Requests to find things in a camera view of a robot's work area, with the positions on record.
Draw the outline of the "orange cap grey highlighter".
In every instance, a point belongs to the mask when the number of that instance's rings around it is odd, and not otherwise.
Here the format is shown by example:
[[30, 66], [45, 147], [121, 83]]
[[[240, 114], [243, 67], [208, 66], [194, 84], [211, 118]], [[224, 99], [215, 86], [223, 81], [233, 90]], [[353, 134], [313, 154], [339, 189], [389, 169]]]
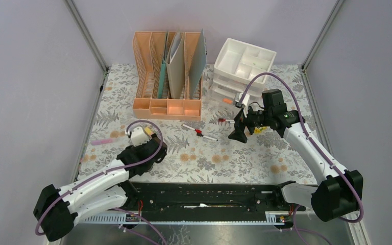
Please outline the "orange cap grey highlighter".
[[233, 101], [230, 100], [230, 99], [227, 99], [227, 98], [224, 98], [222, 101], [223, 101], [224, 103], [226, 103], [226, 104], [229, 104], [229, 105], [233, 104]]

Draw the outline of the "white plastic drawer unit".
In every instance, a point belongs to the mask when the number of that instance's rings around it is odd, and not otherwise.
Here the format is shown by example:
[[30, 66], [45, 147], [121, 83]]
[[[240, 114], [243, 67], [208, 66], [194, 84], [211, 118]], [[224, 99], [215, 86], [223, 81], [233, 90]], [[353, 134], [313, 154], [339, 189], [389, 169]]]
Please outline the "white plastic drawer unit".
[[276, 51], [228, 38], [214, 63], [213, 82], [208, 90], [210, 99], [224, 106], [224, 98], [234, 100], [251, 80], [263, 72], [269, 72]]

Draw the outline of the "light blue folder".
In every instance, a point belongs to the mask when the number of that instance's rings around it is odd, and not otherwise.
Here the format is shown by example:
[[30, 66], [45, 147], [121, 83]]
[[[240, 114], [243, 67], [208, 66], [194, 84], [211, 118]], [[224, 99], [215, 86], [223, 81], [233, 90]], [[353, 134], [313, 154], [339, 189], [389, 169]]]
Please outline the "light blue folder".
[[190, 99], [194, 97], [199, 81], [202, 77], [203, 70], [207, 63], [207, 48], [203, 29], [201, 29], [199, 32], [198, 42], [191, 57], [191, 64], [188, 71]]

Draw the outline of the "teal folder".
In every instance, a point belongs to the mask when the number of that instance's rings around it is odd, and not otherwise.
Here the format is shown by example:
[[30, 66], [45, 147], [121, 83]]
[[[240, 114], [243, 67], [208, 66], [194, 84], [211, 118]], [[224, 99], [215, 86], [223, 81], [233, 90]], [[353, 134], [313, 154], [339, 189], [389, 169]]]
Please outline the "teal folder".
[[167, 82], [166, 82], [166, 60], [168, 53], [168, 32], [165, 33], [164, 50], [162, 56], [162, 63], [160, 67], [160, 79], [157, 98], [162, 99], [167, 96]]

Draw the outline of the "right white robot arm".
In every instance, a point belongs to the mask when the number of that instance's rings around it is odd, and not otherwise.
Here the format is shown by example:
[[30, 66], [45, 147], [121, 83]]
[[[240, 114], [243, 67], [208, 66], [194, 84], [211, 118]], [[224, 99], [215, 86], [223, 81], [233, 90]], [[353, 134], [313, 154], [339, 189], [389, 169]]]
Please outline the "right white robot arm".
[[242, 92], [235, 95], [232, 104], [240, 111], [234, 117], [234, 130], [228, 138], [246, 143], [245, 129], [253, 134], [257, 128], [269, 127], [299, 153], [317, 181], [316, 187], [294, 181], [279, 184], [272, 197], [275, 208], [285, 210], [291, 204], [301, 205], [311, 208], [324, 222], [362, 210], [361, 173], [347, 170], [330, 155], [310, 133], [300, 112], [287, 109], [279, 89], [262, 93], [261, 110], [254, 111], [249, 99]]

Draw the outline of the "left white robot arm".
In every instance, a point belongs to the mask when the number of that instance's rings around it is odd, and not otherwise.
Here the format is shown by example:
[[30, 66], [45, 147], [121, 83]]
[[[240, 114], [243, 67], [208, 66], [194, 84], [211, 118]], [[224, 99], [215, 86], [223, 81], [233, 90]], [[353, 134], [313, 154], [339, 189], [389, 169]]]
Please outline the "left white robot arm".
[[128, 181], [149, 172], [166, 155], [166, 143], [153, 134], [145, 143], [126, 147], [85, 179], [59, 188], [53, 184], [44, 187], [33, 211], [37, 219], [35, 234], [56, 241], [81, 220], [102, 211], [121, 206], [127, 210], [135, 208], [138, 197]]

